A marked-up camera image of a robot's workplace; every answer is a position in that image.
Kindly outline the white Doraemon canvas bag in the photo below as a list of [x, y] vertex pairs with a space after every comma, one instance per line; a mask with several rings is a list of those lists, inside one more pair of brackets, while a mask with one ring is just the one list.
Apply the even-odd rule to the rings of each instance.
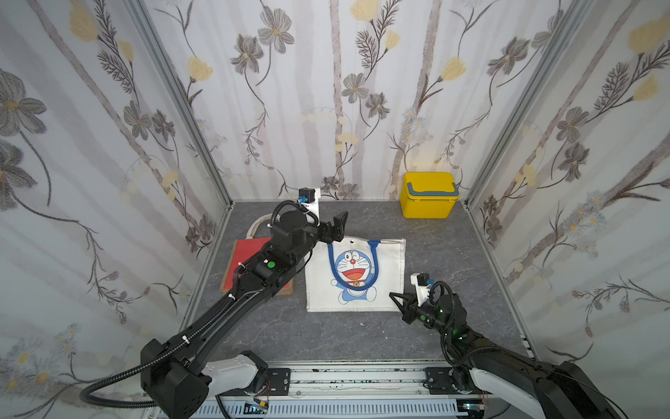
[[305, 267], [309, 313], [395, 312], [405, 286], [404, 239], [344, 237], [319, 243]]

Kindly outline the red Christmas jute bag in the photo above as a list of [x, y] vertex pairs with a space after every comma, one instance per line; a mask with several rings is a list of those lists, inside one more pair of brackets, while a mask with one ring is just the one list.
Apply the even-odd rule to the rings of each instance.
[[263, 289], [263, 281], [252, 272], [243, 269], [247, 261], [254, 257], [263, 246], [270, 241], [269, 237], [257, 237], [256, 233], [262, 225], [270, 223], [271, 214], [258, 218], [247, 230], [244, 239], [236, 240], [228, 264], [227, 271], [222, 279], [220, 291], [228, 293], [237, 289], [239, 294], [246, 291], [260, 291]]

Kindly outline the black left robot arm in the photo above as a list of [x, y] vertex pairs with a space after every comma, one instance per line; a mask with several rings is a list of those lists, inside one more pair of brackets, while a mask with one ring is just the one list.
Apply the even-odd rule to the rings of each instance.
[[152, 340], [142, 349], [141, 362], [155, 364], [141, 372], [141, 387], [168, 417], [189, 418], [212, 395], [265, 390], [268, 367], [253, 352], [244, 351], [221, 367], [209, 360], [240, 322], [296, 276], [318, 243], [344, 238], [347, 217], [343, 211], [321, 222], [303, 205], [282, 202], [270, 217], [269, 242], [237, 267], [231, 290], [166, 343]]

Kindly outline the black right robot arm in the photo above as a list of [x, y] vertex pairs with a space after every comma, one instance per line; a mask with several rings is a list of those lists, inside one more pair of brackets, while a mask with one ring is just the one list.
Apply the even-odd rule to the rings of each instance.
[[533, 418], [627, 418], [575, 363], [552, 364], [518, 354], [469, 326], [460, 297], [443, 281], [390, 293], [402, 319], [439, 333], [457, 392], [479, 389]]

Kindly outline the yellow lunch box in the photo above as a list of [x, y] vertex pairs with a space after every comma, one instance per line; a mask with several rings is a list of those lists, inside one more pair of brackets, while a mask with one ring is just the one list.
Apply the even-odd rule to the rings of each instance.
[[407, 219], [446, 219], [460, 197], [447, 172], [408, 172], [403, 177], [401, 211]]

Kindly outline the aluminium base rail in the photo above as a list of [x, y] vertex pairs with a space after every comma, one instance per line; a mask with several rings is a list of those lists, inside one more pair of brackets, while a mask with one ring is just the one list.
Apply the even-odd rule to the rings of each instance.
[[267, 364], [265, 390], [242, 390], [209, 396], [189, 418], [232, 418], [224, 400], [248, 401], [261, 409], [274, 400], [455, 400], [468, 417], [501, 418], [523, 411], [498, 396], [479, 389], [457, 392], [452, 387], [450, 366], [438, 361], [333, 361], [271, 362]]

